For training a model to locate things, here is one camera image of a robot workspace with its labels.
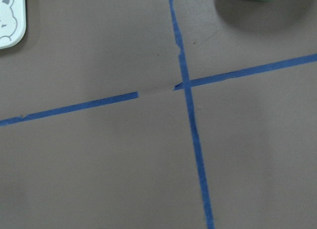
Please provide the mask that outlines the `cream bear tray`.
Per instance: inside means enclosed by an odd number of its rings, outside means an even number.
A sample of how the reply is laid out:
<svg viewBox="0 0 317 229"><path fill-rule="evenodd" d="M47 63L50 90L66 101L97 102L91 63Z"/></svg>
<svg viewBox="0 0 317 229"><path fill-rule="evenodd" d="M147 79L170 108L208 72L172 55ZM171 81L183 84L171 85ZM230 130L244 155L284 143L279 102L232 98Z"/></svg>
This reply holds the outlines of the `cream bear tray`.
<svg viewBox="0 0 317 229"><path fill-rule="evenodd" d="M26 0L0 0L0 48L19 43L26 27Z"/></svg>

